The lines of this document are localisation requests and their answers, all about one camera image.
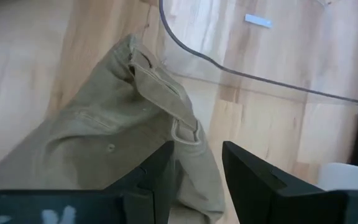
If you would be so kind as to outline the clear plastic bin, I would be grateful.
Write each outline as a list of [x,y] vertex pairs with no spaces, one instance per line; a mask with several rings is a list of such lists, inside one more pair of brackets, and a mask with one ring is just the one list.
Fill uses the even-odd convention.
[[299,102],[358,104],[358,0],[158,0],[171,71]]

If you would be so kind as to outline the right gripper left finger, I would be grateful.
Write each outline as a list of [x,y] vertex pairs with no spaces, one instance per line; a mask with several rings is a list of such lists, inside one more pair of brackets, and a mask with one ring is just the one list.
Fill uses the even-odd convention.
[[174,198],[173,141],[105,188],[112,200],[104,224],[167,224]]

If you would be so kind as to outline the khaki baseball cap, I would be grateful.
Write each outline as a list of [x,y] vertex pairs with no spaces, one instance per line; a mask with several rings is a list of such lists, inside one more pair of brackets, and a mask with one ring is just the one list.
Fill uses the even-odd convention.
[[0,162],[0,190],[101,190],[174,143],[175,223],[214,224],[221,176],[185,89],[134,35],[116,43],[85,84]]

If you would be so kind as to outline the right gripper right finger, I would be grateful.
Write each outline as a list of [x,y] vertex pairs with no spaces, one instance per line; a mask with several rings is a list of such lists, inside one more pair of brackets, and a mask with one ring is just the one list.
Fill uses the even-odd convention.
[[240,224],[344,224],[343,192],[327,192],[223,142],[224,175]]

